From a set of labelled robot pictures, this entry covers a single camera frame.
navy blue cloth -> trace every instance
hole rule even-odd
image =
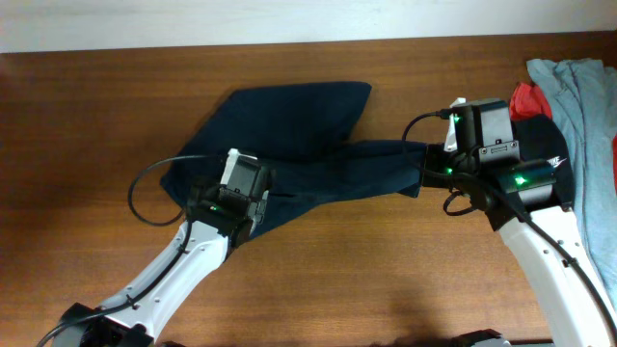
[[[252,238],[322,203],[396,192],[415,198],[420,173],[403,157],[400,141],[346,142],[370,90],[362,82],[333,82],[235,92],[178,155],[225,156],[238,148],[274,170],[265,218]],[[407,147],[422,163],[426,144]],[[224,165],[175,162],[161,186],[184,206],[194,178],[219,179]]]

wrinkled fabric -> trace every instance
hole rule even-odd
[[[568,143],[575,214],[587,253],[617,303],[617,194],[611,141],[617,133],[617,71],[602,61],[527,62]]]
[[[613,176],[615,178],[615,193],[617,193],[617,136],[613,139]]]
[[[319,204],[396,192],[416,197],[420,174],[401,154],[400,141],[347,143],[370,90],[362,82],[334,82],[235,92],[178,155],[225,156],[238,148],[274,170],[264,220],[252,238]],[[422,163],[426,144],[407,147]],[[175,162],[161,185],[184,206],[194,179],[218,180],[224,165],[221,160]]]

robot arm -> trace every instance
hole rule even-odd
[[[71,325],[56,336],[53,346],[150,346],[197,284],[248,241],[261,223],[269,180],[268,168],[255,157],[230,150],[220,182],[204,178],[191,188],[187,220],[169,246],[135,280],[103,301],[99,309],[120,307],[127,301],[131,305]],[[75,304],[61,322],[93,312]]]
[[[507,104],[501,100],[464,103],[451,111],[444,151],[477,151],[473,161],[450,170],[453,185],[470,196],[473,207],[486,213],[494,231],[518,260],[547,318],[555,345],[615,346],[617,317],[582,247],[571,208],[569,185],[574,182],[556,171],[563,160],[524,162],[520,153],[524,144],[515,139]],[[557,146],[559,141],[565,146],[562,138],[554,139]],[[478,187],[468,179],[470,176],[493,187],[493,192]],[[529,219],[522,220],[514,209]],[[548,239],[528,221],[540,227]]]

red cloth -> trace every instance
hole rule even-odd
[[[520,83],[510,99],[510,119],[526,120],[536,115],[547,115],[552,119],[549,102],[538,86]]]

wooden table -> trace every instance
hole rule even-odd
[[[152,48],[0,56],[0,345],[34,345],[74,302],[133,279],[177,226],[140,224],[134,175],[172,156],[231,91],[358,80],[373,92],[353,138],[397,139],[455,97],[509,98],[524,62],[617,62],[614,33]],[[441,142],[444,122],[411,138]],[[139,186],[144,214],[178,207]],[[424,189],[320,206],[240,249],[160,341],[187,346],[413,344],[493,328],[549,337],[514,257],[483,214],[442,213]]]

